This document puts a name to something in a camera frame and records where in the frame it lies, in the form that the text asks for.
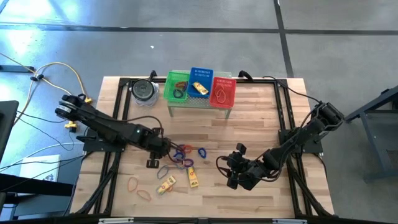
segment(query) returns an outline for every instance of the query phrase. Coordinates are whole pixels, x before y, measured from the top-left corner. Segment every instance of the blue basket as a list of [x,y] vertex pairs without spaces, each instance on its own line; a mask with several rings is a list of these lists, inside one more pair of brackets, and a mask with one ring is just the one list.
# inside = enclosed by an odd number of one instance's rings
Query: blue basket
[[[202,95],[198,92],[193,83],[198,82],[203,85],[209,92]],[[191,75],[189,76],[188,94],[192,97],[209,98],[211,94],[211,86],[213,84],[213,71],[205,68],[192,68]]]

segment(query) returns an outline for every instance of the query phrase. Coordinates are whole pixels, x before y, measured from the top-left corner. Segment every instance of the yellow clamp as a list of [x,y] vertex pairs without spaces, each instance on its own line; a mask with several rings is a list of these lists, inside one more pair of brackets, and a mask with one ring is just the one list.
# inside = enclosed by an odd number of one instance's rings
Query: yellow clamp
[[75,124],[73,121],[69,121],[68,124],[64,126],[65,128],[77,128],[77,124]]
[[86,102],[86,103],[92,103],[92,102],[93,102],[93,99],[87,97],[87,98],[85,99],[85,102]]

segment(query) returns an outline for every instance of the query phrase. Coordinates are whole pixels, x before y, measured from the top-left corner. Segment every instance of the plastic basket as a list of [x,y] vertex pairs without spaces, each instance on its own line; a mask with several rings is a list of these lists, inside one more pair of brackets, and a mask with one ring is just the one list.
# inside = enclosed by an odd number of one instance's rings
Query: plastic basket
[[[217,92],[222,89],[225,93],[225,101],[220,103]],[[214,77],[213,88],[210,96],[210,105],[217,108],[232,108],[235,102],[236,80],[230,78]]]
[[184,102],[187,100],[187,92],[185,91],[181,98],[174,97],[173,91],[175,89],[175,84],[177,82],[187,82],[189,81],[189,74],[169,72],[166,78],[166,84],[164,86],[163,98],[169,100],[170,102]]
[[[209,93],[202,95],[198,92],[193,83],[198,82],[203,85]],[[211,84],[213,83],[213,71],[205,68],[192,68],[189,76],[188,94],[192,97],[209,98],[211,94]]]

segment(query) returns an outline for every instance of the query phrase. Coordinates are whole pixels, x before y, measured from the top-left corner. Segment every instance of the red basket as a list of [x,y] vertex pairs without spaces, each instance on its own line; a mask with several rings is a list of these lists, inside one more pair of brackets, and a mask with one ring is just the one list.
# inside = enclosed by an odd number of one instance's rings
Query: red basket
[[210,105],[217,108],[232,108],[235,102],[235,89],[236,80],[214,77]]

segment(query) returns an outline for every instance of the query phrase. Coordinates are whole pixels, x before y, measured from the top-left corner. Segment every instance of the orange rubber band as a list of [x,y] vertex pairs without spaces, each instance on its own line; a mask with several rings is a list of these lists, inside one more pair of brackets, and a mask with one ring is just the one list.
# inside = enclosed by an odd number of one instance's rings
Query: orange rubber band
[[[143,195],[141,195],[140,193],[144,193],[146,194],[148,197],[145,198]],[[140,196],[141,198],[143,198],[144,200],[147,200],[148,202],[150,202],[152,200],[152,198],[150,197],[150,194],[148,193],[148,191],[146,190],[137,190],[137,195]]]
[[187,154],[191,153],[192,149],[193,148],[192,148],[191,145],[184,145],[184,148],[183,148],[184,152],[187,153]]
[[[133,189],[130,189],[130,180],[134,179],[136,181],[136,186]],[[133,192],[134,190],[136,190],[138,187],[138,179],[135,177],[130,177],[129,181],[127,182],[127,191],[128,192]]]

